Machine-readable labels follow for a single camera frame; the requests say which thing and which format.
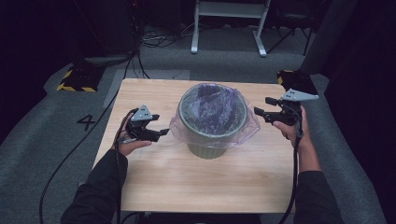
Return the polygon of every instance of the person's hand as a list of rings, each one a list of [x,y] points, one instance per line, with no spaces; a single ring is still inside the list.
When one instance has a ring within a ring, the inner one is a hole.
[[[122,127],[122,129],[121,129],[120,137],[125,137],[125,138],[127,138],[127,139],[130,138],[129,135],[128,135],[128,133],[126,132],[125,128],[126,128],[126,124],[127,124],[128,120],[132,117],[132,115],[133,115],[133,114],[131,114],[131,115],[127,118],[127,120],[125,121],[125,123],[124,123],[124,125],[123,125],[123,127]],[[131,154],[135,149],[138,149],[138,148],[140,148],[140,147],[147,147],[147,146],[150,146],[150,145],[151,145],[151,142],[150,142],[150,141],[133,141],[133,142],[130,142],[130,143],[122,143],[122,142],[119,142],[118,139],[116,139],[116,138],[117,138],[117,134],[116,134],[116,136],[115,136],[115,141],[114,141],[114,142],[115,142],[116,144],[119,144],[119,153],[121,153],[121,154],[124,155],[124,156],[128,156],[128,155]]]
[[[303,106],[301,106],[301,110],[302,110],[302,116],[303,116],[303,132],[304,132],[304,136],[300,141],[300,147],[305,147],[308,144],[312,144],[311,142],[311,136],[309,134],[309,127],[308,127],[308,121],[306,119],[306,113],[305,113],[305,109],[303,108]],[[296,141],[296,127],[295,125],[293,126],[289,126],[285,123],[282,123],[280,121],[274,121],[273,125],[278,128],[283,136],[291,141],[291,145],[294,147],[295,145],[295,141]]]

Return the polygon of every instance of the clear plastic wrap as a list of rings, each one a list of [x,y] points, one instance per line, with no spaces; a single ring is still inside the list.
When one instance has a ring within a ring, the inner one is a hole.
[[[179,141],[209,148],[239,146],[260,129],[245,97],[236,89],[215,83],[190,88],[169,126]]]

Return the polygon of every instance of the black jacket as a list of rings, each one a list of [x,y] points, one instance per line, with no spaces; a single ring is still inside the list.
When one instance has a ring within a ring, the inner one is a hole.
[[[122,184],[128,160],[119,154]],[[116,151],[99,160],[85,184],[78,187],[73,202],[64,211],[63,224],[109,224],[116,212],[119,193]],[[326,177],[319,171],[302,172],[296,190],[294,223],[344,223]]]

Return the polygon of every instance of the black curtain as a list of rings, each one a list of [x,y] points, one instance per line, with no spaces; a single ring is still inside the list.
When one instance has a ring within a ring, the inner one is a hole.
[[[371,179],[388,223],[396,223],[396,3],[360,0],[320,73],[350,149]]]
[[[0,144],[46,96],[48,78],[69,63],[36,1],[0,1]]]

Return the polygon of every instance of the wooden table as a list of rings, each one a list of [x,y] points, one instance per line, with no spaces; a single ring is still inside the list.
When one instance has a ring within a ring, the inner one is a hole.
[[[169,127],[181,96],[202,81],[125,79],[109,118],[95,163],[110,148],[122,118],[129,110],[148,106],[160,119],[148,128]],[[218,82],[235,88],[254,106],[267,105],[267,96],[279,98],[275,84]],[[126,211],[192,213],[284,213],[292,185],[292,148],[279,130],[259,118],[261,129],[240,147],[205,160],[194,156],[171,132],[151,147],[128,156],[128,175],[121,209]]]

